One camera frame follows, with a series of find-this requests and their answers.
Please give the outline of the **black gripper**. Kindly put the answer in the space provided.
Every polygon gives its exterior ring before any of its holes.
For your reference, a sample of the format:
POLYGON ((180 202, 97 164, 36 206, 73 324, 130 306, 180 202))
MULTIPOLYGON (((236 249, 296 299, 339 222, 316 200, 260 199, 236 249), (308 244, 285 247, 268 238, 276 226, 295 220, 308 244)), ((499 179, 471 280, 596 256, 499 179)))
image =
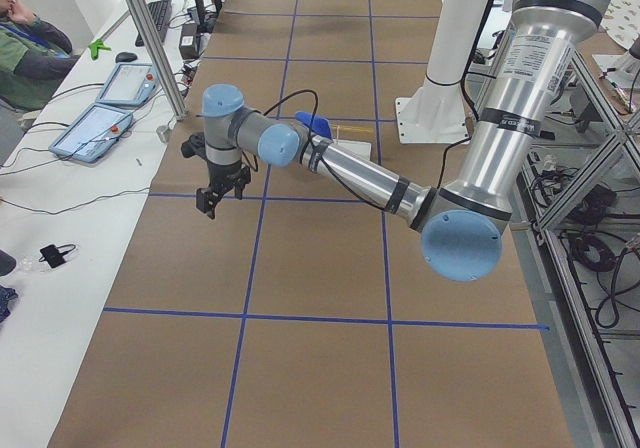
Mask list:
POLYGON ((215 211, 220 196, 218 193, 228 193, 234 190, 234 197, 242 199, 244 189, 251 182, 251 169, 242 161, 229 165, 207 162, 209 185, 207 188, 196 190, 196 208, 208 218, 216 217, 215 211))

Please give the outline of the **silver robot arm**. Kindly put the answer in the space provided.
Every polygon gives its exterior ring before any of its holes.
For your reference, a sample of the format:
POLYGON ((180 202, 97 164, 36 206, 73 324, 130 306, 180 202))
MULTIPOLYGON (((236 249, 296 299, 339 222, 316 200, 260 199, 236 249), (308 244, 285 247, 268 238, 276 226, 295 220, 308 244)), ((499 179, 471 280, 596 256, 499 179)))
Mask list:
POLYGON ((512 215, 508 198, 577 47, 596 34, 610 0, 513 0, 507 37, 473 114, 462 76, 492 0, 437 0, 420 28, 367 8, 364 78, 332 60, 298 60, 326 87, 294 83, 274 107, 246 105, 214 84, 199 98, 182 157, 206 172, 197 208, 246 192, 259 169, 282 195, 352 197, 409 228, 417 262, 470 282, 491 273, 512 215))

